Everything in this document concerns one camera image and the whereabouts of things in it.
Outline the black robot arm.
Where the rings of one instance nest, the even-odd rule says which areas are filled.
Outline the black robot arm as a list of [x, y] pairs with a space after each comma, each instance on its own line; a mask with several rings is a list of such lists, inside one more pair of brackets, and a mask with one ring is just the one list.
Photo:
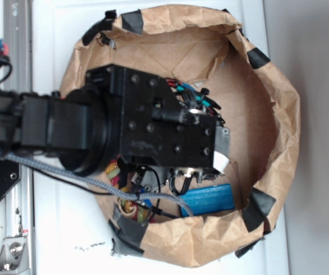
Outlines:
[[57, 157], [77, 175], [95, 175], [111, 160], [127, 165], [222, 173], [230, 137], [205, 98], [177, 98], [160, 76], [107, 65], [89, 70], [85, 85], [64, 99], [0, 91], [0, 156]]

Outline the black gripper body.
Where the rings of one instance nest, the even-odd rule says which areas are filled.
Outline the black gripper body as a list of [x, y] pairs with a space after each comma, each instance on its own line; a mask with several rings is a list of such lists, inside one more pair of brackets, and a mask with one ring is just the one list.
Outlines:
[[229, 163], [229, 137], [215, 116], [183, 104], [166, 80], [118, 65], [91, 69], [86, 87], [102, 116], [102, 162], [221, 174]]

